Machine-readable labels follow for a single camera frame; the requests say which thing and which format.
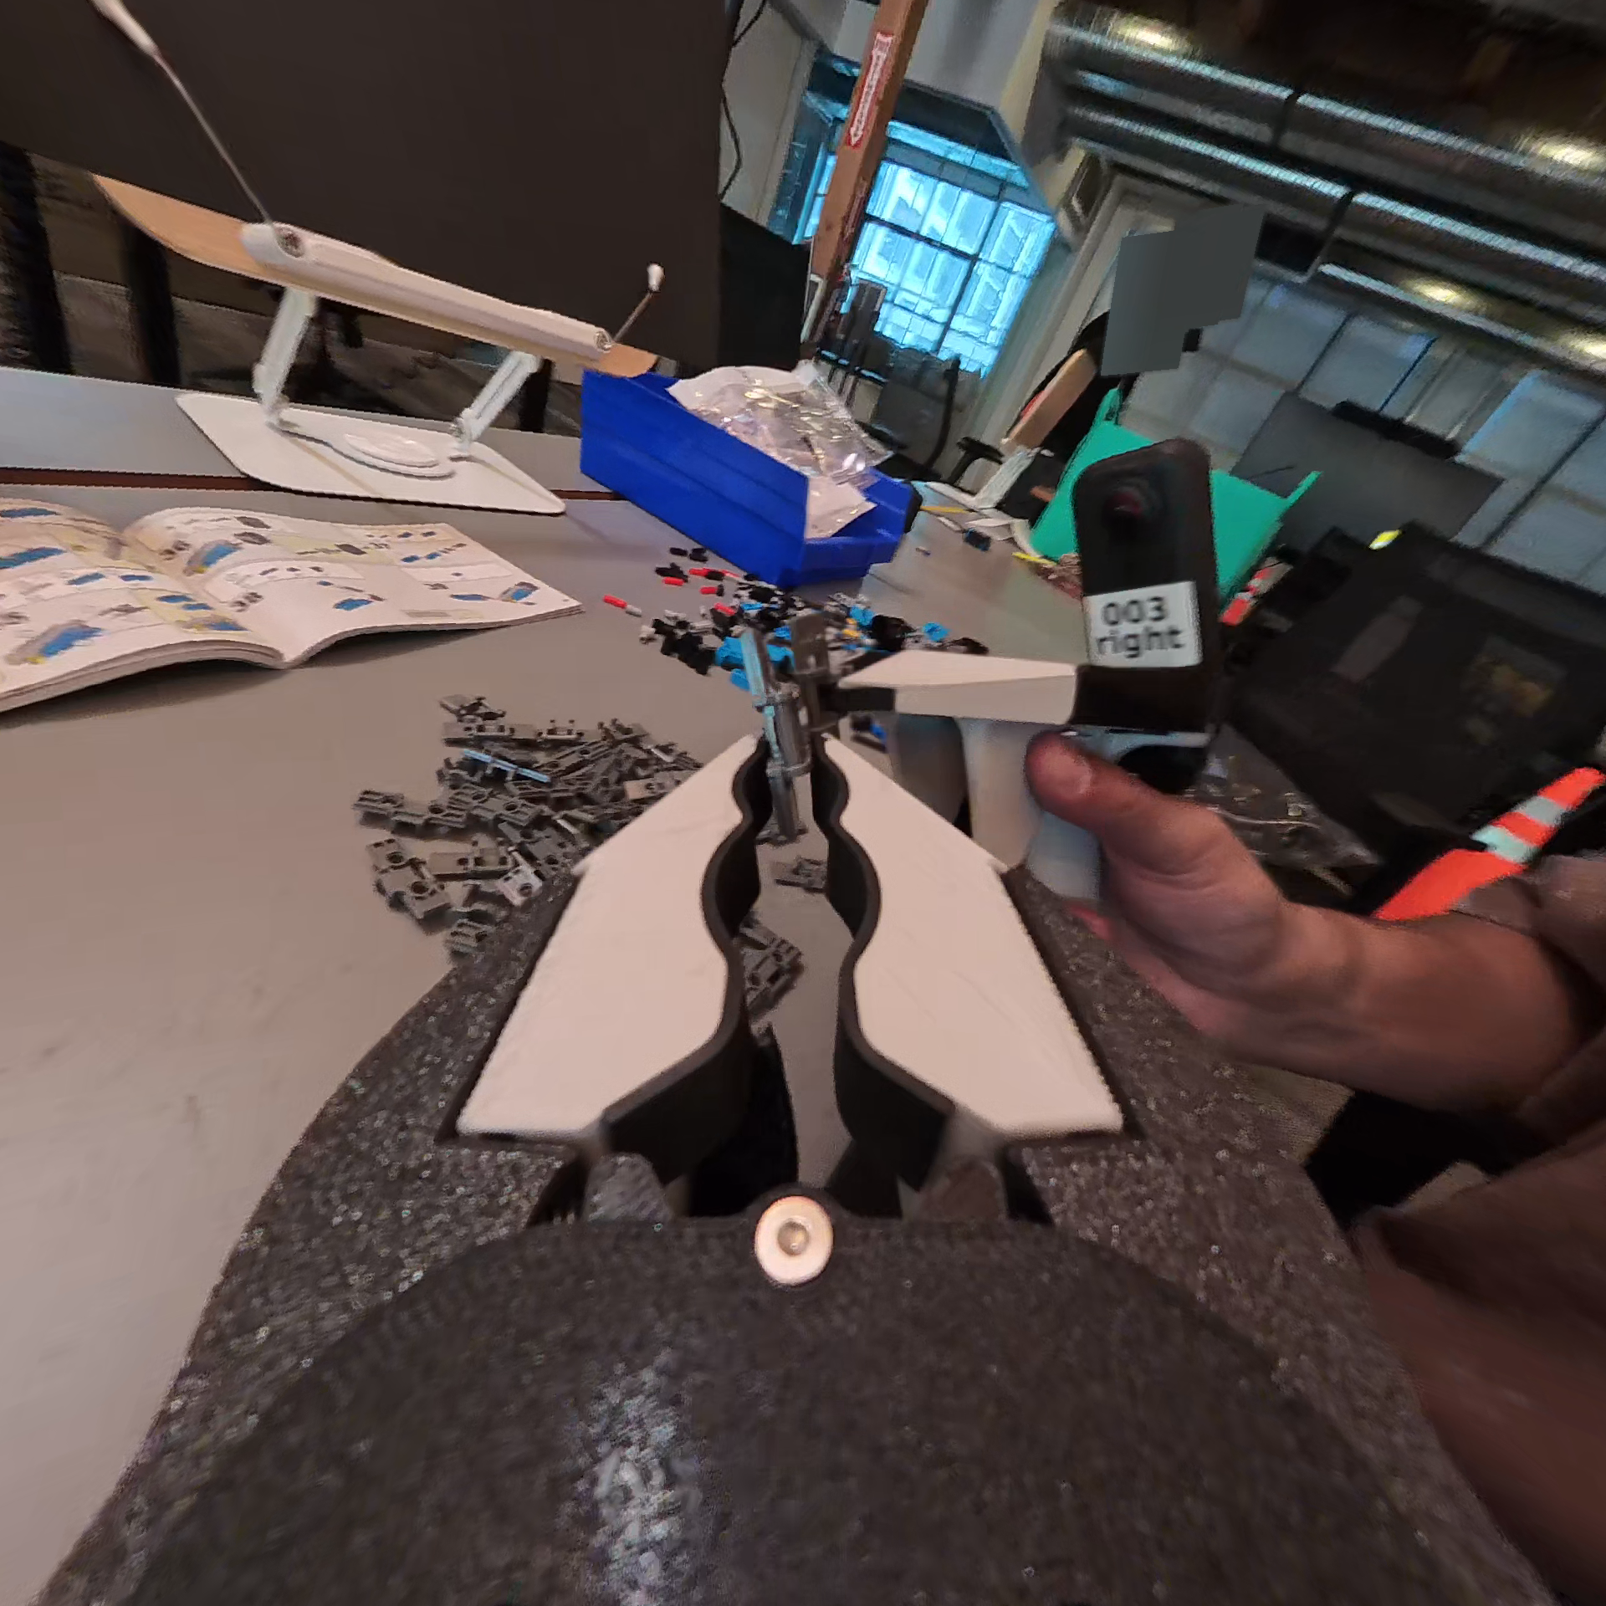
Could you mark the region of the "large paned window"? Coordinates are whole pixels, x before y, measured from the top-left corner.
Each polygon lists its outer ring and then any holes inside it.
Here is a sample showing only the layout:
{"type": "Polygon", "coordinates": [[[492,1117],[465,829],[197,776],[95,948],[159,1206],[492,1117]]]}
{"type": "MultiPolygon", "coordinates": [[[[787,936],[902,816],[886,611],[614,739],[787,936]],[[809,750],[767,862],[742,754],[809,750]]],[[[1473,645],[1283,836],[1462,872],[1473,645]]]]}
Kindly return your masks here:
{"type": "Polygon", "coordinates": [[[1026,174],[973,146],[894,142],[850,260],[883,288],[875,329],[987,376],[1058,235],[1026,174]]]}

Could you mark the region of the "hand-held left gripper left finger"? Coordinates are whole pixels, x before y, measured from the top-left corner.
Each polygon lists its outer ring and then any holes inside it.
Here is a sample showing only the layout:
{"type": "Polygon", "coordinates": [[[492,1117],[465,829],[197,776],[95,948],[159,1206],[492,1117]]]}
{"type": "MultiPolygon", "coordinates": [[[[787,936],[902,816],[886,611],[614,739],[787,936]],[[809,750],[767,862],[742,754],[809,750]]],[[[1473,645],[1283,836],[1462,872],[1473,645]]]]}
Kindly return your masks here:
{"type": "Polygon", "coordinates": [[[740,791],[757,735],[737,736],[578,862],[457,1122],[460,1137],[639,1145],[624,1119],[710,1052],[746,999],[715,934],[715,851],[752,842],[740,791]]]}

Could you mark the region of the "orange striped safety cone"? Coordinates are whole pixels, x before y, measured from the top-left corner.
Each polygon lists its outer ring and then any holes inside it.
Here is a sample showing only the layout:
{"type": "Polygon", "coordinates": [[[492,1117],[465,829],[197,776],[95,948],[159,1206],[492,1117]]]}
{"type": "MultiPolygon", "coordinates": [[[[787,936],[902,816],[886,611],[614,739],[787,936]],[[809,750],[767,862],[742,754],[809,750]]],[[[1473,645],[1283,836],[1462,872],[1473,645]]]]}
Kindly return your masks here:
{"type": "Polygon", "coordinates": [[[1593,825],[1604,809],[1604,769],[1577,768],[1518,801],[1467,843],[1439,851],[1427,869],[1387,895],[1381,919],[1421,919],[1454,911],[1473,892],[1532,869],[1556,833],[1593,825]]]}

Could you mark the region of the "blue plastic bin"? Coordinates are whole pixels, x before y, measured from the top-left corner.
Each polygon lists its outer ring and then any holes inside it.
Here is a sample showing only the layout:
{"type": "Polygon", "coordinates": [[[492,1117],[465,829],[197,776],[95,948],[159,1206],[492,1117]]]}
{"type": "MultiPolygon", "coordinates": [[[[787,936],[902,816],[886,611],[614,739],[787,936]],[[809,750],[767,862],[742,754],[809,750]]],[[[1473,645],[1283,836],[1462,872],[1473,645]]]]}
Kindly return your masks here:
{"type": "Polygon", "coordinates": [[[857,512],[809,532],[817,476],[685,410],[662,375],[581,379],[578,467],[697,545],[783,590],[854,582],[902,549],[918,519],[909,480],[878,470],[857,512]]]}

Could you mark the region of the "silver ventilation duct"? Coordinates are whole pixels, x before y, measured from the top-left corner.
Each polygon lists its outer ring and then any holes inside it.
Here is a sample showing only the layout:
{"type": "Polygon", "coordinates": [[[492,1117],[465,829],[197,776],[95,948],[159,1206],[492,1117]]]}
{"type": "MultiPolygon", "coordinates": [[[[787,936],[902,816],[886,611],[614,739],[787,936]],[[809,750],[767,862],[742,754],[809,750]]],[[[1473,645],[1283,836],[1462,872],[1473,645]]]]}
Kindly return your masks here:
{"type": "Polygon", "coordinates": [[[1106,166],[1264,211],[1299,278],[1604,379],[1604,145],[1478,138],[1213,63],[1182,32],[1067,3],[1037,74],[1045,134],[1106,166]]]}

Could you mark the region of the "open instruction booklet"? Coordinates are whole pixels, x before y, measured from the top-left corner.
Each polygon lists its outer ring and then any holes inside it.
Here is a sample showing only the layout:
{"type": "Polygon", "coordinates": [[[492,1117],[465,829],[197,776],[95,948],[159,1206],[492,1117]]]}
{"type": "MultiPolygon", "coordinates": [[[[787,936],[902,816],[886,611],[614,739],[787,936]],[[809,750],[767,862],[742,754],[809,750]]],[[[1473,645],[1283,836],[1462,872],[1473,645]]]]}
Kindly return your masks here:
{"type": "Polygon", "coordinates": [[[3,713],[189,663],[273,671],[376,634],[543,623],[578,600],[439,519],[174,507],[126,526],[3,500],[3,713]]]}

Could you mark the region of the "pile of grey track links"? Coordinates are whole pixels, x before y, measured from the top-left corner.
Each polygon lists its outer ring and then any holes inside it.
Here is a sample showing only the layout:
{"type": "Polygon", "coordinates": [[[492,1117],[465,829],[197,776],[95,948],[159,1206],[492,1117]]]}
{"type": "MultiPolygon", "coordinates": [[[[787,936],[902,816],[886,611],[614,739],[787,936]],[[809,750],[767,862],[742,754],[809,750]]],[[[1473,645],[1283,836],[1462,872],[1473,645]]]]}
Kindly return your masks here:
{"type": "Polygon", "coordinates": [[[465,694],[439,708],[434,788],[363,788],[353,813],[376,833],[367,861],[383,902],[442,934],[453,962],[697,768],[681,745],[621,719],[513,720],[465,694]]]}

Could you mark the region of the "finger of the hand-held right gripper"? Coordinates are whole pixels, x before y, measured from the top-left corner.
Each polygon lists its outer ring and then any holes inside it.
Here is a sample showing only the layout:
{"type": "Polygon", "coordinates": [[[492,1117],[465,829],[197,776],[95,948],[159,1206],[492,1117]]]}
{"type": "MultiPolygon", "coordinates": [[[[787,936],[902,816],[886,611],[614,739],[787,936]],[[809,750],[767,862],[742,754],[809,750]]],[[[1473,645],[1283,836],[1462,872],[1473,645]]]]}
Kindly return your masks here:
{"type": "Polygon", "coordinates": [[[834,685],[845,713],[987,719],[1062,730],[1076,708],[1078,663],[1006,654],[886,654],[834,685]]]}

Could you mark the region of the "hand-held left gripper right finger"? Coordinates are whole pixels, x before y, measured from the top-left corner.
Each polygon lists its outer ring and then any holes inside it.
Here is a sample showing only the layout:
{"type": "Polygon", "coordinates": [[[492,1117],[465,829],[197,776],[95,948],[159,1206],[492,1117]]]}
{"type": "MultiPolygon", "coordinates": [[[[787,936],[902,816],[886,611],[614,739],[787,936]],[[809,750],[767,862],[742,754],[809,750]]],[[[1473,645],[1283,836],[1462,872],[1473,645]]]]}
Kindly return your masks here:
{"type": "Polygon", "coordinates": [[[815,750],[850,932],[834,1091],[854,1141],[1111,1137],[1123,1105],[994,857],[839,736],[815,750]]]}

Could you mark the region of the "clear plastic bags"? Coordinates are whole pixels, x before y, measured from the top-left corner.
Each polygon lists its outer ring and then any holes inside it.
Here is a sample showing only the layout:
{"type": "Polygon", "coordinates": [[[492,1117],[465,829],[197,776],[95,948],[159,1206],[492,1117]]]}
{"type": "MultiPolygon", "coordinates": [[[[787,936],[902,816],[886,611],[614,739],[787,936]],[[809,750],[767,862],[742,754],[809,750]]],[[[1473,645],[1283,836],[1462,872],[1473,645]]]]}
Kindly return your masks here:
{"type": "Polygon", "coordinates": [[[860,426],[812,360],[790,372],[725,365],[673,379],[669,395],[806,478],[809,540],[841,534],[871,507],[871,473],[891,450],[860,426]]]}

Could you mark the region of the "wooden post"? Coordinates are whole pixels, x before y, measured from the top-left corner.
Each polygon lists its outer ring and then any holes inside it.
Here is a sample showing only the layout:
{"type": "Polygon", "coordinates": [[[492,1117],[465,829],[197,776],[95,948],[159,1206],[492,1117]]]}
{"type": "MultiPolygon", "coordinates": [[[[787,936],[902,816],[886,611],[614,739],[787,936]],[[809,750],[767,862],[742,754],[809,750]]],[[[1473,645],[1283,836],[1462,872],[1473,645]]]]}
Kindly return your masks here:
{"type": "Polygon", "coordinates": [[[806,349],[819,347],[828,314],[850,273],[875,174],[879,168],[894,105],[927,19],[927,3],[879,3],[860,54],[850,114],[837,142],[837,161],[812,238],[812,301],[804,324],[806,349]]]}

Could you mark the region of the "heap of mixed coloured bricks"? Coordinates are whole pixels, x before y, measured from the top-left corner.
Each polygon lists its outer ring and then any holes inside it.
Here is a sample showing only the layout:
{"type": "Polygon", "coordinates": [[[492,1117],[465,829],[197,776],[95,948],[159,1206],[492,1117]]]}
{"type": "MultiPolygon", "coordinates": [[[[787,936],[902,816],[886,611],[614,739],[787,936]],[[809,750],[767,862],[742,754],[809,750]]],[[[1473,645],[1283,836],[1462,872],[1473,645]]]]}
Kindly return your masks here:
{"type": "Polygon", "coordinates": [[[974,637],[957,634],[943,623],[913,624],[894,611],[871,609],[860,593],[834,593],[824,600],[812,600],[796,590],[761,582],[757,573],[746,575],[757,582],[753,590],[761,598],[761,609],[714,620],[707,631],[697,624],[673,629],[655,616],[639,624],[636,642],[681,660],[695,674],[725,674],[742,694],[737,631],[746,624],[761,629],[771,637],[775,660],[790,663],[790,620],[809,609],[828,615],[828,648],[837,674],[865,668],[894,653],[989,654],[989,648],[974,637]]]}

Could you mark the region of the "scattered black and red pins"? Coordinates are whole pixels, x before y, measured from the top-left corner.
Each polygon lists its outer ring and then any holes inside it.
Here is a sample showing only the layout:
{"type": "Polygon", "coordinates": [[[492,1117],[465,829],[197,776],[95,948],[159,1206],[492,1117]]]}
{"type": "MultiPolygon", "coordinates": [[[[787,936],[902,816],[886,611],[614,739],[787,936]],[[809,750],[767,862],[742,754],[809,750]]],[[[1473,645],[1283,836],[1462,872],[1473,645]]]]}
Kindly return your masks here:
{"type": "Polygon", "coordinates": [[[714,629],[714,620],[761,609],[757,582],[742,567],[729,567],[703,545],[667,545],[629,573],[603,582],[599,600],[607,611],[673,629],[714,629]]]}

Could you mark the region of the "black partition panel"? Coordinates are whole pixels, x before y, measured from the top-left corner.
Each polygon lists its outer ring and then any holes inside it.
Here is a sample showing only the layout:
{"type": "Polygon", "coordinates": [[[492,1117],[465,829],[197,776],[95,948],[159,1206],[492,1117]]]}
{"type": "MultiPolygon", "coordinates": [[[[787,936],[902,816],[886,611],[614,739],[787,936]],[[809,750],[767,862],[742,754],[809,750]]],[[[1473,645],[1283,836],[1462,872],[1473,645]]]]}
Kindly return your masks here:
{"type": "Polygon", "coordinates": [[[3,142],[87,172],[171,252],[327,235],[707,368],[725,3],[3,3],[3,142]]]}

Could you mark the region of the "person's right hand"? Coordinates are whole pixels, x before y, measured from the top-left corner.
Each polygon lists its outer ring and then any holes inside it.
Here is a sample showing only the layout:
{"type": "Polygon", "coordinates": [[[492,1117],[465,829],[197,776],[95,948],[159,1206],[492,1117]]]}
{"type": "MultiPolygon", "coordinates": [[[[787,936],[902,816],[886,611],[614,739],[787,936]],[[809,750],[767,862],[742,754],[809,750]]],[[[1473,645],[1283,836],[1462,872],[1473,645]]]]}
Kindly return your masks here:
{"type": "Polygon", "coordinates": [[[1096,842],[1099,889],[1061,895],[1067,915],[1231,1059],[1353,1081],[1365,919],[1289,902],[1215,813],[1065,735],[1037,735],[1024,773],[1045,818],[1096,842]]]}

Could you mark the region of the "grey desk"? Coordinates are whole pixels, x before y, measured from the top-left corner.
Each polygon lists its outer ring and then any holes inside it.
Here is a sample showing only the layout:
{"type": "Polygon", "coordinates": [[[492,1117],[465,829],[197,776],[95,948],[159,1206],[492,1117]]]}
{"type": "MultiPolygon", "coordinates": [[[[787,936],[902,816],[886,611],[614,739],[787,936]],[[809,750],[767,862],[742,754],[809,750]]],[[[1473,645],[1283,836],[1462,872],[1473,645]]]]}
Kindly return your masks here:
{"type": "Polygon", "coordinates": [[[356,795],[423,798],[447,694],[697,760],[753,725],[607,604],[669,607],[673,532],[577,439],[492,439],[568,511],[460,526],[581,611],[141,671],[3,720],[3,1604],[115,1488],[296,1139],[447,970],[374,892],[356,795]]]}

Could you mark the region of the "black equipment case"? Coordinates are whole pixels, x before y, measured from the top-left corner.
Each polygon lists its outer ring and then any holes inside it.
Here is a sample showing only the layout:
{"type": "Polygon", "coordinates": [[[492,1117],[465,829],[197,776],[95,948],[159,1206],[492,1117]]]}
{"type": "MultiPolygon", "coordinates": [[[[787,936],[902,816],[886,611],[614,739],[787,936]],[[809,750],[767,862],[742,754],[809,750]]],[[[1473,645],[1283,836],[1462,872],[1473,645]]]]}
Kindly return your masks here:
{"type": "Polygon", "coordinates": [[[1230,674],[1226,725],[1373,855],[1340,872],[1358,906],[1604,736],[1604,598],[1424,525],[1376,551],[1323,537],[1250,623],[1268,611],[1289,629],[1230,674]],[[1336,590],[1289,615],[1340,549],[1336,590]]]}

